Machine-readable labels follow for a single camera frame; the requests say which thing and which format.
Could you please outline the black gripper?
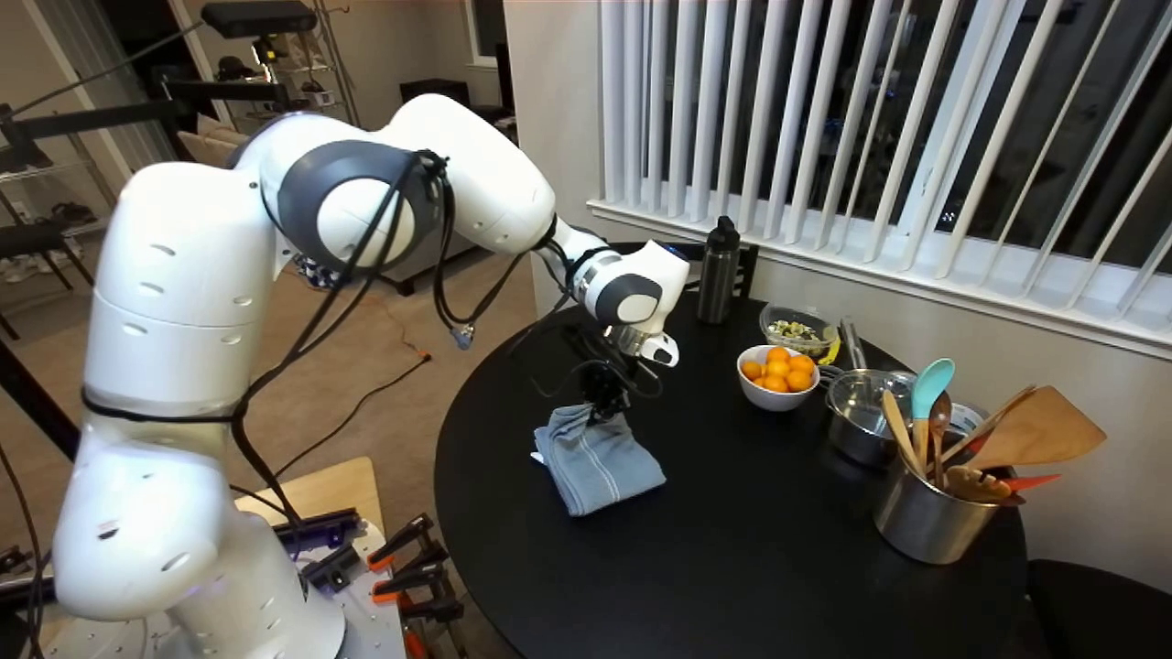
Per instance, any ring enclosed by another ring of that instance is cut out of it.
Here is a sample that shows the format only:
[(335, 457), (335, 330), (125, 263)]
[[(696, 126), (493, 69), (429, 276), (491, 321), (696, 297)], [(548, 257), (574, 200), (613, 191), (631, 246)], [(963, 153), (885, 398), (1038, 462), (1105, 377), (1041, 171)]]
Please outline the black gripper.
[(588, 426), (607, 423), (613, 412), (625, 413), (637, 398), (664, 395), (664, 377), (647, 364), (624, 354), (592, 330), (571, 326), (565, 341), (574, 354), (580, 392), (588, 404)]

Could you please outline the light wooden robot base board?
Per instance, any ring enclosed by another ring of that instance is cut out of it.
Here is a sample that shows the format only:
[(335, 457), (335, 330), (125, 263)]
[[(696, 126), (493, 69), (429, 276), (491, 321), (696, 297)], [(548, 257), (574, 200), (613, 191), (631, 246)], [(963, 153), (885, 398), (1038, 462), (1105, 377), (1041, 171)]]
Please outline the light wooden robot base board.
[(281, 491), (302, 514), (295, 529), (272, 491), (236, 497), (281, 542), (254, 570), (256, 659), (408, 659), (399, 608), (372, 598), (380, 570), (367, 568), (386, 547), (372, 467), (348, 457), (293, 475)]

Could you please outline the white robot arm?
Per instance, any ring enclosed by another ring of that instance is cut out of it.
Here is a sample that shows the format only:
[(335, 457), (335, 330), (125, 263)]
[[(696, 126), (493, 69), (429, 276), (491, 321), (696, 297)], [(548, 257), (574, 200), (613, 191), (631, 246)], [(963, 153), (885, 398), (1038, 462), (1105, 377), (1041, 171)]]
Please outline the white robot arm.
[(281, 266), (303, 257), (361, 277), (429, 231), (541, 257), (624, 354), (682, 359), (668, 320), (687, 263), (565, 222), (540, 164), (446, 97), (418, 97), (380, 130), (295, 109), (232, 164), (148, 164), (118, 193), (92, 288), (82, 446), (51, 542), (71, 617), (161, 617), (189, 659), (354, 650), (343, 606), (236, 506), (222, 457), (272, 381), (256, 359)]

